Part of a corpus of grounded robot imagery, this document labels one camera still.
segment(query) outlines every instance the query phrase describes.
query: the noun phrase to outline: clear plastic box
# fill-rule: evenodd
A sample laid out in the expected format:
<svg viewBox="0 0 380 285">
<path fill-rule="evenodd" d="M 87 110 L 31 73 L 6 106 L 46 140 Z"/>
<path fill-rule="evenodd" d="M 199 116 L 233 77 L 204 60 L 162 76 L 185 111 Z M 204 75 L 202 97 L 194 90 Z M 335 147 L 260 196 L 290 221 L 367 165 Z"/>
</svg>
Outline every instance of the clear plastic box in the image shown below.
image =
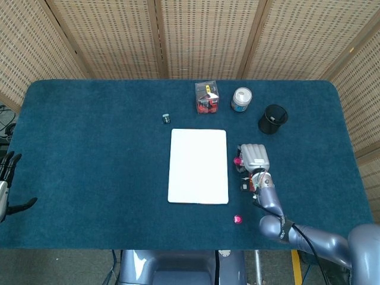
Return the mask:
<svg viewBox="0 0 380 285">
<path fill-rule="evenodd" d="M 216 81 L 195 83 L 195 98 L 199 114 L 216 113 L 219 104 Z"/>
</svg>

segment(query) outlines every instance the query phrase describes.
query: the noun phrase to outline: white jar lid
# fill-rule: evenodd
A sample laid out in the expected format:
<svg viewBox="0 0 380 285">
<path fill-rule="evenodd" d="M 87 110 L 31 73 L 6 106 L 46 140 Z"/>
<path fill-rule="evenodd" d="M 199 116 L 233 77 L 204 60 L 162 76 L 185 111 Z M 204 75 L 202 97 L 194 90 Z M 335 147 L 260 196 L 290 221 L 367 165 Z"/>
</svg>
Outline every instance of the white jar lid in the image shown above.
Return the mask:
<svg viewBox="0 0 380 285">
<path fill-rule="evenodd" d="M 252 100 L 252 92 L 248 88 L 240 87 L 236 89 L 233 100 L 239 105 L 248 105 Z"/>
</svg>

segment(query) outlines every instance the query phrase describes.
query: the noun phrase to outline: yellow stripe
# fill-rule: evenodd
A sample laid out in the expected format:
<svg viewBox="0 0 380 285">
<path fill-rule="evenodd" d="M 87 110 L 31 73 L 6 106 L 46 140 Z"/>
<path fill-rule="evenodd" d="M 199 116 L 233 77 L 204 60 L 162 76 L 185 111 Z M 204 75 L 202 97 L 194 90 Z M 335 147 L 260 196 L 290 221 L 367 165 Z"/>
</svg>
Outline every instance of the yellow stripe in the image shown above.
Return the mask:
<svg viewBox="0 0 380 285">
<path fill-rule="evenodd" d="M 292 250 L 292 263 L 294 274 L 294 285 L 302 285 L 301 264 L 299 263 L 298 252 Z"/>
</svg>

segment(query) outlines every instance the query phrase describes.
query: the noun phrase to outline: white container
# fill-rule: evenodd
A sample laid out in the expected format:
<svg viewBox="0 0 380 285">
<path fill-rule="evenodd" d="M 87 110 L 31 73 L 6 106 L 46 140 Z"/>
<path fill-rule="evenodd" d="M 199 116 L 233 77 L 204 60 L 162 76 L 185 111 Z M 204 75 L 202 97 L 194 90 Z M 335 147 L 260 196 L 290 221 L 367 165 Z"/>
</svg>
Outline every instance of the white container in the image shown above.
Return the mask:
<svg viewBox="0 0 380 285">
<path fill-rule="evenodd" d="M 252 100 L 252 92 L 250 89 L 245 87 L 240 87 L 236 89 L 231 102 L 231 107 L 237 112 L 244 112 L 248 104 Z"/>
</svg>

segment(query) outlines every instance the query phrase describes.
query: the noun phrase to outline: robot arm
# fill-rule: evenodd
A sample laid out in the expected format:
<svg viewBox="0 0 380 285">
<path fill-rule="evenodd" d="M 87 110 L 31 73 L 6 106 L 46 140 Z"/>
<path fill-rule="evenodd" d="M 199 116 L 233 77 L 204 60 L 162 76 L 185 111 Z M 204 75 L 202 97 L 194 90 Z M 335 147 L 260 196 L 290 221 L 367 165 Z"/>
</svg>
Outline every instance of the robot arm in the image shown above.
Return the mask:
<svg viewBox="0 0 380 285">
<path fill-rule="evenodd" d="M 14 170 L 17 162 L 21 159 L 21 154 L 14 156 L 14 151 L 5 155 L 0 162 L 0 223 L 5 217 L 29 209 L 37 201 L 32 198 L 23 205 L 9 206 L 8 195 L 12 186 Z"/>
<path fill-rule="evenodd" d="M 287 242 L 296 249 L 313 254 L 306 239 L 286 223 L 269 170 L 269 160 L 263 145 L 243 144 L 240 165 L 252 175 L 256 185 L 254 199 L 266 214 L 259 224 L 260 232 L 269 239 Z M 380 227 L 374 224 L 354 228 L 349 241 L 340 235 L 295 224 L 309 239 L 319 257 L 352 270 L 353 285 L 380 284 Z"/>
</svg>

